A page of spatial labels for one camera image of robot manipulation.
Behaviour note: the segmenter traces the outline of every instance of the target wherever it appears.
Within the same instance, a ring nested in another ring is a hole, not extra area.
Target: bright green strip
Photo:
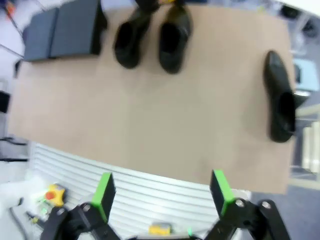
[[[101,217],[105,223],[108,220],[107,220],[107,216],[105,214],[105,211],[102,207],[102,200],[104,198],[105,190],[107,188],[110,176],[111,176],[111,173],[102,174],[102,176],[100,178],[100,182],[98,184],[98,187],[96,188],[95,193],[92,198],[92,201],[91,201],[91,204],[99,210]]]
[[[215,177],[219,183],[224,202],[221,211],[221,215],[223,216],[227,210],[228,205],[235,199],[235,196],[229,186],[229,183],[224,175],[222,170],[215,170],[214,171]]]

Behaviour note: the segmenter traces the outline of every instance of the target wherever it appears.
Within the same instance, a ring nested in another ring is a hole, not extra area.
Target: corrugated white surface
[[[33,174],[68,189],[69,208],[90,201],[101,174],[112,172],[116,196],[109,223],[122,238],[147,233],[153,222],[170,222],[179,232],[192,228],[201,234],[218,218],[208,185],[116,167],[38,143],[32,144],[30,154]],[[234,193],[244,199],[251,195],[242,190]]]

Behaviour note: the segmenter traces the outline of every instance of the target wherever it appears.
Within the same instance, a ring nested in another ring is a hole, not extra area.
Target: cardboard sheet
[[[223,169],[233,188],[286,189],[293,140],[267,135],[263,62],[276,50],[292,87],[286,24],[250,11],[189,6],[193,35],[179,74],[158,61],[161,8],[132,70],[115,61],[113,42],[132,9],[107,12],[99,57],[23,63],[11,101],[9,131],[50,147],[150,174],[209,184]]]

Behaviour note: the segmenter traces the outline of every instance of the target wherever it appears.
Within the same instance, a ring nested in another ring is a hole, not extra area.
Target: pair of shoes
[[[275,51],[265,58],[263,79],[269,99],[269,136],[285,143],[296,130],[296,103],[285,65]]]
[[[137,8],[128,21],[120,25],[114,42],[114,54],[125,68],[139,64],[140,43],[151,22],[151,14]],[[170,74],[179,72],[191,35],[191,17],[182,5],[173,5],[160,28],[159,62]]]

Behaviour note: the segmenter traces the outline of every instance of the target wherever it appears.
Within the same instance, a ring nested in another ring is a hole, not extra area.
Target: screw
[[[262,202],[262,206],[263,206],[264,208],[266,208],[266,209],[270,209],[270,208],[271,208],[271,205],[270,205],[268,202],[266,202],[266,201],[263,201],[263,202]]]
[[[89,209],[90,209],[90,205],[86,204],[83,206],[83,211],[88,212]]]
[[[64,210],[63,208],[60,208],[60,209],[56,212],[56,214],[61,215],[61,214],[63,214],[64,212],[65,212],[65,210]]]
[[[241,201],[240,199],[238,199],[237,201],[235,201],[235,204],[240,207],[240,208],[243,208],[245,206],[244,202]]]

